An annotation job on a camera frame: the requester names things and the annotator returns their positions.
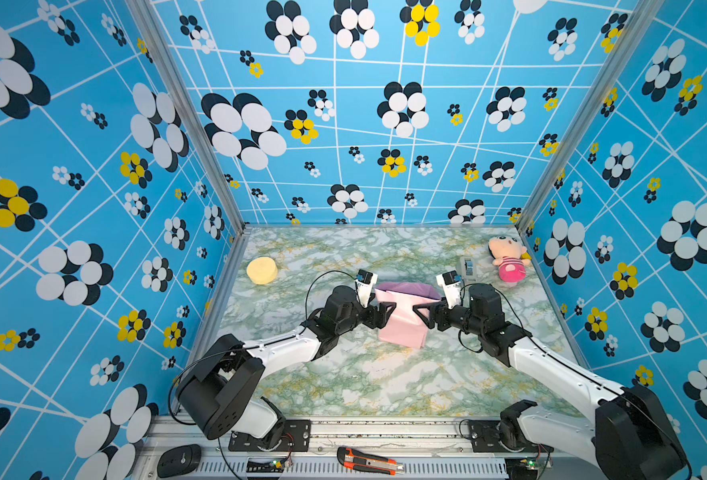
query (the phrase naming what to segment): yellow sponge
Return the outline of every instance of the yellow sponge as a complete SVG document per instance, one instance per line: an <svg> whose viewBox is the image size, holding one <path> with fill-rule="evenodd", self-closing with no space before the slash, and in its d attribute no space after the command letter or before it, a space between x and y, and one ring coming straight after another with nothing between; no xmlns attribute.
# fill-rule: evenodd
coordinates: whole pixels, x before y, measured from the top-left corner
<svg viewBox="0 0 707 480"><path fill-rule="evenodd" d="M271 283L276 279L277 274L276 262L267 256L258 257L247 265L247 276L255 285Z"/></svg>

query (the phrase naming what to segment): pink plush doll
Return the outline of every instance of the pink plush doll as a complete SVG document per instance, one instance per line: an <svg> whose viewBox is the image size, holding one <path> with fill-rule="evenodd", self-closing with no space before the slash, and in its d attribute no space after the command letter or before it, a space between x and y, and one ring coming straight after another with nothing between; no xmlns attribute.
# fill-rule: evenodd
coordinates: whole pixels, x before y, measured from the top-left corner
<svg viewBox="0 0 707 480"><path fill-rule="evenodd" d="M527 247L518 238L512 236L496 236L489 241L489 252L495 257L493 265L497 265L500 278L504 282L517 283L527 276L525 265L531 264L529 258L522 259Z"/></svg>

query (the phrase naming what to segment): green marble pattern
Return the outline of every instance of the green marble pattern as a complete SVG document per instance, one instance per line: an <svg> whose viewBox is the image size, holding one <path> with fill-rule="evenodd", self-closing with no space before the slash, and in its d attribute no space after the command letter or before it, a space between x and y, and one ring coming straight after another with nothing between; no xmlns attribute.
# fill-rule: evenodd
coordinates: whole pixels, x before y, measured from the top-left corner
<svg viewBox="0 0 707 480"><path fill-rule="evenodd" d="M328 270L355 274L364 268L379 282L408 281L435 286L435 276L455 269L470 255L512 302L525 328L554 351L574 360L538 276L515 286L500 280L487 250L493 236L518 236L513 227L400 228L254 227L219 334L252 340L292 330L305 317L310 283ZM247 264L270 256L279 273L273 283L254 285ZM320 279L310 294L309 311L324 305L332 289L353 284L342 274ZM515 321L503 302L506 318ZM464 342L478 348L466 336ZM430 330L423 349L381 342L365 326L343 335L338 347L319 360L298 364L263 379L255 396L266 396L288 416L498 416L522 398L557 412L579 416L569 403L536 380L505 368L485 353L465 350L457 332Z"/></svg>

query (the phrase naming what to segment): blue patterned wall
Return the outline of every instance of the blue patterned wall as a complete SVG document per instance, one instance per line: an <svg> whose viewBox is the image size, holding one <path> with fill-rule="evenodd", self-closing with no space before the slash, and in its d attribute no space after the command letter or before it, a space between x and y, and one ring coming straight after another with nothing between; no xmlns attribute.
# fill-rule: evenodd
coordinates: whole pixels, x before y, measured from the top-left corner
<svg viewBox="0 0 707 480"><path fill-rule="evenodd" d="M0 3L0 478L123 477L228 253L153 58L121 1Z"/></svg>
<svg viewBox="0 0 707 480"><path fill-rule="evenodd" d="M667 1L596 113L526 233L589 366L649 386L706 480L707 2Z"/></svg>
<svg viewBox="0 0 707 480"><path fill-rule="evenodd" d="M510 224L636 1L152 4L245 221Z"/></svg>

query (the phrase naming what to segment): orange box cutter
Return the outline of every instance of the orange box cutter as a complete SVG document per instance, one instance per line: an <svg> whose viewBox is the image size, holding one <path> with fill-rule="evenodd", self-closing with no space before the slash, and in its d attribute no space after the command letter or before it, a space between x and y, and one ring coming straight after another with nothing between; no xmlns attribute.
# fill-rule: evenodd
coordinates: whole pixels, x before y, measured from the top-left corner
<svg viewBox="0 0 707 480"><path fill-rule="evenodd" d="M348 447L338 448L338 461L345 468L359 472L384 473L386 475L404 473L404 465L396 463L395 460L369 455Z"/></svg>

